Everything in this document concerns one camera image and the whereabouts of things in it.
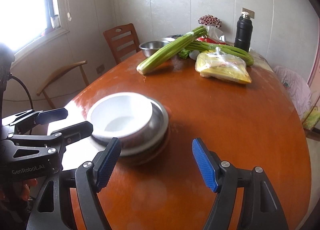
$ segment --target chair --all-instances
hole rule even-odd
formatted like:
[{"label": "chair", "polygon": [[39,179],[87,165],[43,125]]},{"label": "chair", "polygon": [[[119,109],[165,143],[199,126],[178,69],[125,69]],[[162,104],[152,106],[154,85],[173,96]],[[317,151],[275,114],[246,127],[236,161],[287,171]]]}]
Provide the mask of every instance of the chair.
[{"label": "chair", "polygon": [[54,71],[46,80],[45,82],[42,84],[42,86],[39,88],[38,92],[37,92],[37,96],[40,96],[41,93],[43,93],[45,99],[47,100],[48,104],[50,105],[50,107],[52,109],[55,109],[56,107],[54,106],[53,102],[51,101],[51,99],[48,97],[47,93],[44,91],[50,84],[52,84],[53,82],[55,82],[56,80],[58,80],[59,78],[61,78],[63,75],[67,74],[70,70],[79,67],[80,68],[80,72],[83,78],[83,81],[85,83],[86,86],[89,86],[90,83],[87,79],[87,76],[84,73],[84,70],[82,68],[82,65],[87,64],[88,61],[84,60],[81,62],[77,62],[77,63],[73,63],[70,65],[66,65],[63,66],[59,69],[57,69],[56,71]]},{"label": "chair", "polygon": [[[131,34],[116,40],[112,40],[112,38],[127,32],[131,32]],[[103,36],[105,37],[117,64],[121,62],[121,57],[123,57],[124,55],[132,51],[140,51],[139,39],[132,23],[117,26],[110,30],[107,30],[103,33]],[[133,44],[130,44],[129,46],[126,46],[123,49],[118,50],[120,46],[131,41],[133,41]]]}]

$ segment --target green vegetable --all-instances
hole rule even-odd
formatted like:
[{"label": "green vegetable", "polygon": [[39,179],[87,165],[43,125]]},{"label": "green vegetable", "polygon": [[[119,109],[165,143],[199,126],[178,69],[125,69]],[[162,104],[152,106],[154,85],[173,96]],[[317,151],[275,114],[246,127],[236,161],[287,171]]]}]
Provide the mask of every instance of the green vegetable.
[{"label": "green vegetable", "polygon": [[254,60],[253,60],[253,57],[251,56],[251,54],[247,53],[246,51],[244,51],[242,49],[239,49],[239,48],[236,48],[233,46],[229,46],[229,45],[212,44],[212,43],[195,41],[193,43],[190,43],[186,47],[186,49],[190,50],[190,51],[204,52],[204,51],[214,50],[216,47],[219,47],[226,54],[231,54],[231,55],[234,55],[234,56],[237,56],[237,57],[243,59],[247,66],[253,65]]},{"label": "green vegetable", "polygon": [[144,75],[154,68],[158,67],[172,56],[176,55],[186,46],[188,46],[191,42],[193,42],[196,38],[206,34],[207,31],[205,27],[200,26],[191,32],[186,33],[182,37],[179,37],[175,41],[167,44],[166,46],[162,47],[156,53],[154,53],[151,57],[147,58],[143,62],[141,62],[137,66],[137,71]]},{"label": "green vegetable", "polygon": [[190,51],[186,49],[182,49],[178,54],[180,58],[186,60],[189,57]]}]

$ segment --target bottle lid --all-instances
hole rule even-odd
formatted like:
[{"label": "bottle lid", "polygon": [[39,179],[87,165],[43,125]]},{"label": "bottle lid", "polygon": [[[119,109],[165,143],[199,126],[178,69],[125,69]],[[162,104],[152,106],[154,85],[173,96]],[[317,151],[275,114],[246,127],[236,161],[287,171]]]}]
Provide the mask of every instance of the bottle lid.
[{"label": "bottle lid", "polygon": [[248,12],[242,12],[242,13],[241,13],[241,16],[242,16],[244,19],[250,20],[250,14],[249,14]]}]

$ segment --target floor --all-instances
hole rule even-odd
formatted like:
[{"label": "floor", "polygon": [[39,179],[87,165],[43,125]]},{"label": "floor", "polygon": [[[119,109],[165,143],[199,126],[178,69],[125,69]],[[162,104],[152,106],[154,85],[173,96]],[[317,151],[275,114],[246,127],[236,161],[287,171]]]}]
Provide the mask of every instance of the floor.
[{"label": "floor", "polygon": [[311,162],[311,195],[308,212],[296,228],[297,230],[300,229],[308,219],[320,198],[320,142],[307,138],[307,143]]}]

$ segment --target bright window light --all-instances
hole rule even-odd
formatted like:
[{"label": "bright window light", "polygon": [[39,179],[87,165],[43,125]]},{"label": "bright window light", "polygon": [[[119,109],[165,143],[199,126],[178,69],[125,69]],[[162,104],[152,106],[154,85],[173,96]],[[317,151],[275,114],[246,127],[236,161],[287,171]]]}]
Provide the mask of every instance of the bright window light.
[{"label": "bright window light", "polygon": [[17,52],[47,28],[44,0],[0,0],[0,42]]}]

